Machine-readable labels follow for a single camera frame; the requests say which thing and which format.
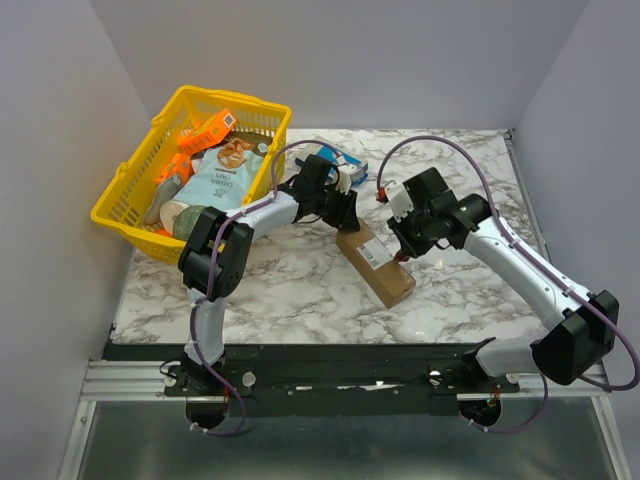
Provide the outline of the brown cardboard express box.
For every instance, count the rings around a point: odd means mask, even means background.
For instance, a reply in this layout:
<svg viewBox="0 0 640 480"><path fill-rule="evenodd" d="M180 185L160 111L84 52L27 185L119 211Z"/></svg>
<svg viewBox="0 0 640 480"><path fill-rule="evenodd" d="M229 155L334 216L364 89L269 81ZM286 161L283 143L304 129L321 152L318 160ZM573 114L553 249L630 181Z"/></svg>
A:
<svg viewBox="0 0 640 480"><path fill-rule="evenodd" d="M416 281L362 219L359 225L356 232L338 231L336 245L390 309L412 294Z"/></svg>

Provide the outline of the red black utility knife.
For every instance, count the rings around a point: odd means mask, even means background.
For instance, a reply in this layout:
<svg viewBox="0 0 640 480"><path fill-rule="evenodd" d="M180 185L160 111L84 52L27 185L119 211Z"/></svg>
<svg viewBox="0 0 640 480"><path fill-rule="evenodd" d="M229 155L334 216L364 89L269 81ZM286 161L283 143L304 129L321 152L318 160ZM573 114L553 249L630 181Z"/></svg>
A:
<svg viewBox="0 0 640 480"><path fill-rule="evenodd" d="M410 257L405 255L402 251L398 251L394 256L394 260L398 263L405 263L410 260Z"/></svg>

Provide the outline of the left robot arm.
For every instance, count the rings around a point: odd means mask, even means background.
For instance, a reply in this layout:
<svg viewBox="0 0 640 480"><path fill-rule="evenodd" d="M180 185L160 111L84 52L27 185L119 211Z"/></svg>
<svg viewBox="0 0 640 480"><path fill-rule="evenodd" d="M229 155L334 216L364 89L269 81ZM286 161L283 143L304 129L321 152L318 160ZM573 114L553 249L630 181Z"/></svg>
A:
<svg viewBox="0 0 640 480"><path fill-rule="evenodd" d="M215 363L224 354L227 298L243 278L252 243L309 215L340 232L360 230L351 170L312 155L263 199L228 213L214 207L201 212L178 262L191 299L184 368L197 393L229 384Z"/></svg>

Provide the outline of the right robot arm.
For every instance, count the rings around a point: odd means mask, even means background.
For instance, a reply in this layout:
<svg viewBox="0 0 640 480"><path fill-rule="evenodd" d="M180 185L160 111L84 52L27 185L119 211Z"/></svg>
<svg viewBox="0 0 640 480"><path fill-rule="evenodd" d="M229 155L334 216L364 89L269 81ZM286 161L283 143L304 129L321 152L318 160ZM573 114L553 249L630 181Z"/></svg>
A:
<svg viewBox="0 0 640 480"><path fill-rule="evenodd" d="M467 389L480 392L496 377L519 373L569 385L612 350L615 334L600 317L616 322L618 300L562 278L505 220L493 218L483 197L456 198L436 168L391 181L379 194L392 209L387 224L400 242L400 260L418 258L445 239L499 275L546 330L540 338L488 339L467 352L459 370Z"/></svg>

